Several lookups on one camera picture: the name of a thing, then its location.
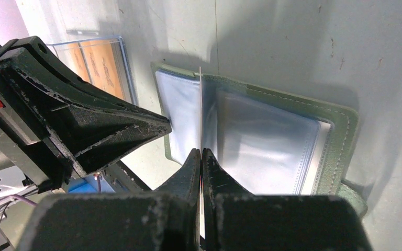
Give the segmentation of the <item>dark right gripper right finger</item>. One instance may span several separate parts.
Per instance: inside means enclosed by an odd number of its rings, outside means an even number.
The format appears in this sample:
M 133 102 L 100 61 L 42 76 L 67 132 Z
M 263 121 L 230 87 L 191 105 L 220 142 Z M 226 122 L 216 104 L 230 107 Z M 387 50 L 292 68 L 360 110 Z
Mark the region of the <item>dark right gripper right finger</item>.
M 364 209 L 337 195 L 257 196 L 202 151 L 207 250 L 371 250 Z

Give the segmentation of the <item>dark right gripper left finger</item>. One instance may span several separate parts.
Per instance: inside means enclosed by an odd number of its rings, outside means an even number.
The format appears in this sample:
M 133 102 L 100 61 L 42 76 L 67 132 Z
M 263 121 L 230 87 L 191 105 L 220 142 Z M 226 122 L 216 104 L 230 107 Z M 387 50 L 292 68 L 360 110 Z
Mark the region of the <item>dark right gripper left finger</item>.
M 153 191 L 43 198 L 17 250 L 199 250 L 201 155 Z

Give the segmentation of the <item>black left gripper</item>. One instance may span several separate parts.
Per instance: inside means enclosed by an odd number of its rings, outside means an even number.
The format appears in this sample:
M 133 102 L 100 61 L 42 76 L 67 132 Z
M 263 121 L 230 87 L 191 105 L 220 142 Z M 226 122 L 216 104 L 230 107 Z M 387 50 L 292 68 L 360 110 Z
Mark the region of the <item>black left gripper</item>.
M 0 45 L 0 171 L 18 167 L 40 193 L 68 192 L 72 170 L 30 112 L 85 174 L 171 132 L 166 117 L 84 81 L 39 37 Z

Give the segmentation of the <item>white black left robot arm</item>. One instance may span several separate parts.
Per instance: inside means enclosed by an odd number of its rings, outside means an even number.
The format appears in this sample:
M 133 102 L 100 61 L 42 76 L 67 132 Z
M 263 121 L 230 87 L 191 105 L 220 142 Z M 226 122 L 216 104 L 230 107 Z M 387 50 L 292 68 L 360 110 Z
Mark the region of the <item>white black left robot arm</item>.
M 0 198 L 59 189 L 170 131 L 166 117 L 76 75 L 39 37 L 0 45 Z

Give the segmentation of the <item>clear plastic tray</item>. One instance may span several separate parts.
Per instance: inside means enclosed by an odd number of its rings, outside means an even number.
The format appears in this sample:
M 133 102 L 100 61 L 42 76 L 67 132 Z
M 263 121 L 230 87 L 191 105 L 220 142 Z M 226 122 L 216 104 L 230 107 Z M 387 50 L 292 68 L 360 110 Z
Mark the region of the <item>clear plastic tray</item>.
M 126 102 L 138 105 L 125 42 L 119 34 L 67 30 L 70 40 L 47 47 L 84 81 Z

